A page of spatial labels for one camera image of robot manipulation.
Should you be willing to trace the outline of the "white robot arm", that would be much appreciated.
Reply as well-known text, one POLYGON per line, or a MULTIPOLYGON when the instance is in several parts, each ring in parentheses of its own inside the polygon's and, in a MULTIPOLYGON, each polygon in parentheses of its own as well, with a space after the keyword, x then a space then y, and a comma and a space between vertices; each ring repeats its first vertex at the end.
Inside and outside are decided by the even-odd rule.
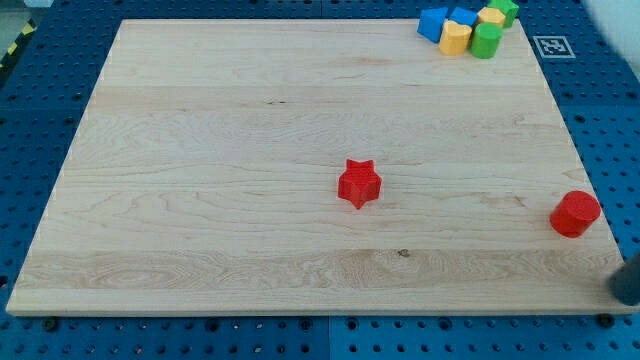
POLYGON ((639 79, 639 0, 583 0, 607 43, 639 79))

